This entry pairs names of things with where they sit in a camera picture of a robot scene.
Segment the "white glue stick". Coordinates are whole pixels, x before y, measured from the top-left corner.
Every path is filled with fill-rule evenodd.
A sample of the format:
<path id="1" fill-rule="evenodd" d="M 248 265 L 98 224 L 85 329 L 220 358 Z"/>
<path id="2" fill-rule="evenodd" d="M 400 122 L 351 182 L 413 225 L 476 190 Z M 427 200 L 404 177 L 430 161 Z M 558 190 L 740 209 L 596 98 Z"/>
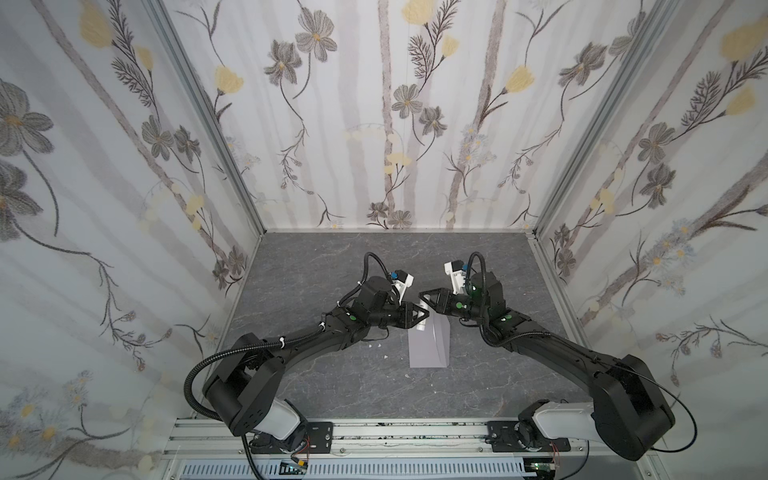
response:
<path id="1" fill-rule="evenodd" d="M 430 316 L 429 306 L 423 301 L 419 301 L 419 323 L 415 326 L 417 331 L 425 331 L 428 326 L 428 319 Z"/>

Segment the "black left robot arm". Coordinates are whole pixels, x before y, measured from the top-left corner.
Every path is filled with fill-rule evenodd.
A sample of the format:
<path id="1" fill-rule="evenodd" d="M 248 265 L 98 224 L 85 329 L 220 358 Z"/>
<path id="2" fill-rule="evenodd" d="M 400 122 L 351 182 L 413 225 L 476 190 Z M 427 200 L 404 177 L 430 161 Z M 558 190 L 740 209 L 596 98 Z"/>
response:
<path id="1" fill-rule="evenodd" d="M 373 327 L 407 330 L 429 313 L 404 299 L 413 276 L 397 270 L 371 277 L 349 299 L 325 313 L 318 325 L 271 340 L 241 336 L 232 348 L 214 354 L 188 374 L 184 394 L 199 414 L 225 424 L 241 437 L 261 433 L 296 442 L 306 435 L 306 420 L 277 398 L 282 378 L 298 364 L 345 350 L 364 341 Z"/>

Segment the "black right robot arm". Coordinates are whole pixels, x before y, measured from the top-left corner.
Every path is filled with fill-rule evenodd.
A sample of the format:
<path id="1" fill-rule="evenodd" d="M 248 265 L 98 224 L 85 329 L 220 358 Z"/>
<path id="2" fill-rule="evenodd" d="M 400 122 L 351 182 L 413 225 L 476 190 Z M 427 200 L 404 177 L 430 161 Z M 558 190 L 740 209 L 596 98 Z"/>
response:
<path id="1" fill-rule="evenodd" d="M 475 274 L 463 293 L 437 288 L 419 297 L 438 314 L 475 322 L 487 345 L 532 358 L 589 395 L 587 402 L 539 400 L 522 411 L 516 436 L 523 446 L 539 448 L 560 438 L 597 441 L 635 461 L 674 426 L 674 414 L 642 360 L 602 354 L 545 329 L 507 306 L 493 274 Z"/>

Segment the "grey paper envelope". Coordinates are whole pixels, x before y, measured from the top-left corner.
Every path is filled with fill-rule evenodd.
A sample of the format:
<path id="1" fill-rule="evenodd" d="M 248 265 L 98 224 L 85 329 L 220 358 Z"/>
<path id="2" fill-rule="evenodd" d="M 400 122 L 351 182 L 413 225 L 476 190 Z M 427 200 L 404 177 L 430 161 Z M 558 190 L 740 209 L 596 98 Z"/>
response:
<path id="1" fill-rule="evenodd" d="M 432 310 L 429 316 L 408 330 L 409 365 L 415 369 L 449 366 L 450 322 Z"/>

